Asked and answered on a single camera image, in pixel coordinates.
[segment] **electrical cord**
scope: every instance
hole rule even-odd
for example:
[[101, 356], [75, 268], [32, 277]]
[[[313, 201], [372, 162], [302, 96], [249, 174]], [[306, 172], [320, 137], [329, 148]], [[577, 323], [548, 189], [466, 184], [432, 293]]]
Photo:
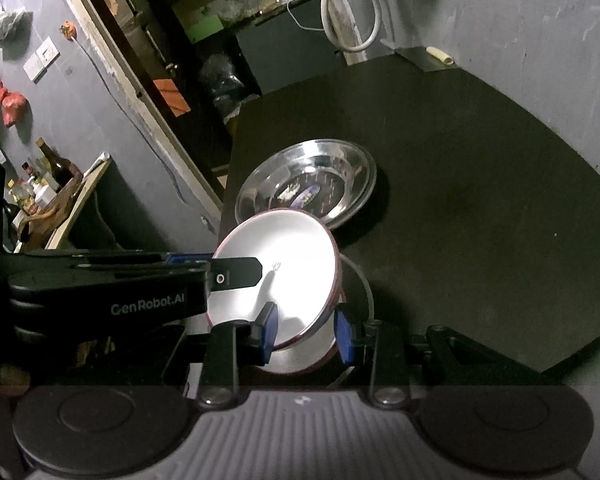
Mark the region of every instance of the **electrical cord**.
[[106, 79], [104, 79], [104, 76], [102, 75], [102, 72], [100, 71], [100, 69], [98, 68], [97, 63], [93, 60], [93, 57], [91, 57], [91, 55], [87, 52], [87, 50], [80, 44], [80, 42], [76, 39], [76, 38], [70, 38], [69, 41], [73, 41], [74, 43], [77, 43], [77, 45], [80, 47], [80, 49], [84, 52], [84, 55], [89, 59], [89, 61], [91, 62], [91, 64], [93, 65], [94, 69], [96, 70], [96, 72], [98, 73], [98, 76], [100, 77], [100, 80], [102, 81], [102, 84], [104, 85], [104, 88], [107, 89], [107, 92], [109, 93], [111, 99], [113, 99], [113, 102], [115, 102], [116, 106], [120, 109], [120, 111], [125, 115], [125, 117], [129, 120], [129, 122], [134, 126], [134, 128], [138, 131], [138, 133], [140, 134], [140, 136], [142, 137], [142, 140], [144, 140], [144, 142], [146, 143], [146, 145], [149, 147], [149, 149], [153, 152], [153, 154], [155, 155], [155, 157], [162, 163], [162, 166], [164, 167], [164, 169], [166, 170], [167, 174], [169, 175], [169, 178], [171, 179], [171, 182], [173, 183], [173, 187], [176, 190], [176, 194], [178, 195], [178, 199], [185, 205], [187, 206], [189, 209], [191, 209], [192, 211], [194, 211], [195, 213], [199, 214], [200, 212], [197, 211], [191, 204], [189, 204], [183, 197], [182, 192], [180, 190], [180, 186], [178, 186], [178, 181], [176, 179], [175, 174], [173, 173], [173, 171], [171, 171], [171, 168], [167, 165], [167, 163], [162, 160], [162, 157], [158, 154], [157, 150], [154, 148], [154, 146], [151, 144], [151, 140], [149, 140], [147, 138], [147, 133], [144, 132], [142, 130], [142, 128], [140, 128], [140, 126], [138, 126], [136, 124], [136, 122], [129, 116], [129, 114], [126, 112], [126, 110], [122, 107], [122, 105], [118, 102], [118, 100], [116, 99], [116, 97], [113, 95], [113, 92], [111, 91], [111, 88], [109, 88], [109, 85], [107, 84]]
[[378, 37], [378, 33], [380, 32], [380, 25], [382, 22], [382, 12], [380, 10], [380, 1], [379, 0], [371, 0], [371, 3], [374, 6], [374, 28], [371, 31], [369, 37], [362, 43], [356, 46], [348, 46], [340, 43], [338, 38], [336, 37], [333, 27], [331, 27], [331, 22], [329, 20], [329, 0], [320, 0], [320, 16], [322, 18], [322, 26], [324, 27], [324, 33], [327, 36], [327, 39], [337, 46], [339, 49], [344, 50], [345, 52], [362, 52], [366, 50], [369, 45], [371, 45], [376, 38]]
[[289, 13], [289, 15], [291, 16], [291, 19], [294, 20], [296, 22], [296, 25], [298, 27], [300, 27], [302, 30], [314, 30], [315, 32], [324, 32], [323, 28], [305, 27], [304, 25], [301, 25], [300, 22], [298, 22], [298, 20], [296, 20], [296, 17], [291, 12], [291, 9], [289, 9], [289, 2], [286, 3], [286, 12]]

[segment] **white cable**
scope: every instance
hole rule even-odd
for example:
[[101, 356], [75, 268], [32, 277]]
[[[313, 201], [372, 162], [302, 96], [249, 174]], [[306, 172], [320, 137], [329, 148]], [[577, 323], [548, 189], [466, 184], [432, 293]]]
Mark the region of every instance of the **white cable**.
[[291, 12], [291, 9], [289, 9], [289, 3], [286, 3], [286, 12], [289, 13], [289, 15], [291, 16], [291, 18], [296, 22], [296, 25], [298, 27], [300, 27], [302, 30], [315, 30], [316, 32], [324, 32], [323, 28], [314, 28], [314, 27], [305, 27], [304, 25], [300, 25], [300, 22], [298, 22], [298, 20], [296, 20], [296, 17], [294, 16], [294, 14]]
[[371, 0], [371, 3], [374, 6], [374, 14], [376, 17], [374, 21], [374, 28], [371, 31], [371, 34], [364, 43], [359, 44], [357, 46], [348, 46], [341, 44], [340, 41], [338, 41], [338, 38], [336, 37], [333, 28], [331, 27], [328, 12], [329, 0], [320, 0], [320, 16], [322, 18], [322, 26], [324, 27], [324, 33], [326, 34], [327, 39], [339, 49], [344, 50], [345, 52], [362, 52], [363, 50], [366, 50], [369, 47], [369, 45], [371, 45], [378, 37], [378, 32], [380, 32], [380, 25], [382, 22], [380, 2], [378, 0]]

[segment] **door frame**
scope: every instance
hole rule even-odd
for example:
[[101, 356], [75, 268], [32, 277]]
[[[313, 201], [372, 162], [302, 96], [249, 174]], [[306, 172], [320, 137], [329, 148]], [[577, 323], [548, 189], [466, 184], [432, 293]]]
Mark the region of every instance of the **door frame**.
[[184, 183], [209, 214], [210, 219], [219, 222], [222, 211], [222, 186], [210, 168], [196, 164], [177, 139], [174, 131], [164, 118], [168, 109], [162, 95], [150, 80], [141, 81], [132, 63], [139, 64], [139, 59], [131, 51], [131, 55], [123, 54], [106, 23], [94, 6], [92, 0], [65, 0], [72, 10], [84, 35], [95, 49], [106, 69], [117, 80], [125, 93], [133, 110], [146, 123], [152, 139], [176, 169]]

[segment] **brown bottle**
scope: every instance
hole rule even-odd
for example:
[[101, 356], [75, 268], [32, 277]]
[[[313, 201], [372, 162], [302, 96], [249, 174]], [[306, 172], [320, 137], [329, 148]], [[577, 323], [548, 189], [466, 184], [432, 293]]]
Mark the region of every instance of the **brown bottle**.
[[56, 155], [56, 152], [46, 145], [42, 137], [36, 141], [36, 146], [40, 148], [40, 151], [46, 156], [46, 160], [49, 161], [51, 176], [60, 186], [66, 186], [66, 183], [74, 176], [72, 168], [75, 166], [67, 158]]

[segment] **screw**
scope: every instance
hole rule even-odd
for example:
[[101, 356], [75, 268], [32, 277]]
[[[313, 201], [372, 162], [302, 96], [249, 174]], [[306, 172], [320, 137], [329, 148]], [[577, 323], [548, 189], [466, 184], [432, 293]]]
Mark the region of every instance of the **screw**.
[[204, 405], [213, 406], [214, 408], [225, 406], [233, 399], [234, 394], [232, 394], [231, 390], [222, 386], [208, 386], [200, 395], [200, 400]]
[[397, 406], [403, 403], [407, 399], [407, 395], [401, 388], [395, 388], [394, 386], [388, 386], [386, 388], [380, 388], [374, 393], [374, 397], [383, 406]]

